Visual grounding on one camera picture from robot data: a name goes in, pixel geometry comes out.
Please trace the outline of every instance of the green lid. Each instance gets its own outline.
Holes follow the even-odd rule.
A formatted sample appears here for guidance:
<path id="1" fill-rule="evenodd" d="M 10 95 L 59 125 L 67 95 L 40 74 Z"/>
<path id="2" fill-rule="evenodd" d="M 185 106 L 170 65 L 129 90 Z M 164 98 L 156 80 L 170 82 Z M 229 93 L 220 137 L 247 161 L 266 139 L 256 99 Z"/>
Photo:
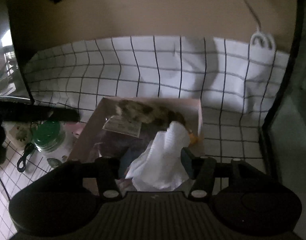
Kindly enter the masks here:
<path id="1" fill-rule="evenodd" d="M 35 145 L 43 147 L 50 142 L 57 140 L 61 126 L 59 122 L 46 121 L 39 124 L 36 130 L 33 130 L 33 140 Z"/>

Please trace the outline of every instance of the white grid tablecloth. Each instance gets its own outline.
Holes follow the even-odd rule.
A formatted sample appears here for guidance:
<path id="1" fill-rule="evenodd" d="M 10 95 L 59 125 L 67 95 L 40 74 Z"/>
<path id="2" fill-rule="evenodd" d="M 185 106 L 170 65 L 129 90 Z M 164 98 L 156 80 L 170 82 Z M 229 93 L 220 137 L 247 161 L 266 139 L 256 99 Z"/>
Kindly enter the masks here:
<path id="1" fill-rule="evenodd" d="M 200 98 L 205 154 L 242 158 L 265 172 L 258 127 L 280 88 L 289 54 L 212 38 L 121 37 L 39 51 L 24 75 L 37 104 L 78 109 L 87 122 L 103 96 Z M 23 174 L 22 152 L 8 145 L 0 176 L 11 196 L 50 171 L 35 152 Z M 216 179 L 214 193 L 228 185 Z M 0 192 L 0 238 L 14 233 Z"/>

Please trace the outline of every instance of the white cord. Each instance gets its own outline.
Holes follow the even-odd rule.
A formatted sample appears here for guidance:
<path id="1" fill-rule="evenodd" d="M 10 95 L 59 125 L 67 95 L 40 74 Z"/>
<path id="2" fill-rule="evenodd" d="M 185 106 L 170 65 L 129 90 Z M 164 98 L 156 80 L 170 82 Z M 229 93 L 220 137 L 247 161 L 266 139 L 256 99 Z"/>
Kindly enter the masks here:
<path id="1" fill-rule="evenodd" d="M 261 22 L 251 5 L 247 0 L 242 0 L 244 4 L 248 7 L 250 13 L 252 14 L 254 20 L 257 23 L 257 31 L 251 36 L 250 45 L 260 46 L 262 48 L 271 49 L 273 51 L 276 50 L 276 45 L 274 38 L 271 34 L 266 34 L 261 31 Z"/>

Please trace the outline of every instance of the open box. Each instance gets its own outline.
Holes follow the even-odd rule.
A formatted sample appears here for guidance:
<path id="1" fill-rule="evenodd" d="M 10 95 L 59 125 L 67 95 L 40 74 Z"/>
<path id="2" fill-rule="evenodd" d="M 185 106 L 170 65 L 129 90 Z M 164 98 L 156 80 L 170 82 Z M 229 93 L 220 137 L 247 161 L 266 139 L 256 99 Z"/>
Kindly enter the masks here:
<path id="1" fill-rule="evenodd" d="M 104 123 L 106 122 L 106 118 L 116 114 L 116 102 L 125 99 L 140 101 L 147 104 L 161 105 L 172 111 L 180 112 L 185 118 L 186 127 L 191 129 L 194 135 L 200 138 L 200 140 L 196 144 L 190 146 L 189 149 L 197 157 L 204 155 L 202 108 L 199 99 L 104 97 L 99 102 L 97 108 L 75 143 L 75 146 L 68 158 L 69 160 L 79 160 L 82 163 L 89 160 L 89 153 L 96 143 L 96 134 L 102 129 Z"/>

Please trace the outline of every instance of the ribbed black surface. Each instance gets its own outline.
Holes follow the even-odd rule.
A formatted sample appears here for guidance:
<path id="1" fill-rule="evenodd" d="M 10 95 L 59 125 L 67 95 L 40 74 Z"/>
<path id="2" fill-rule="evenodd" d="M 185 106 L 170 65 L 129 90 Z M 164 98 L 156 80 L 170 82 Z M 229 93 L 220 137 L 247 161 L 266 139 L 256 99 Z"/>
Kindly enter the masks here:
<path id="1" fill-rule="evenodd" d="M 44 239 L 17 234 L 15 239 Z M 251 237 L 221 225 L 202 202 L 187 200 L 182 192 L 130 192 L 119 202 L 106 203 L 91 223 L 74 233 L 47 239 L 299 239 L 289 233 Z"/>

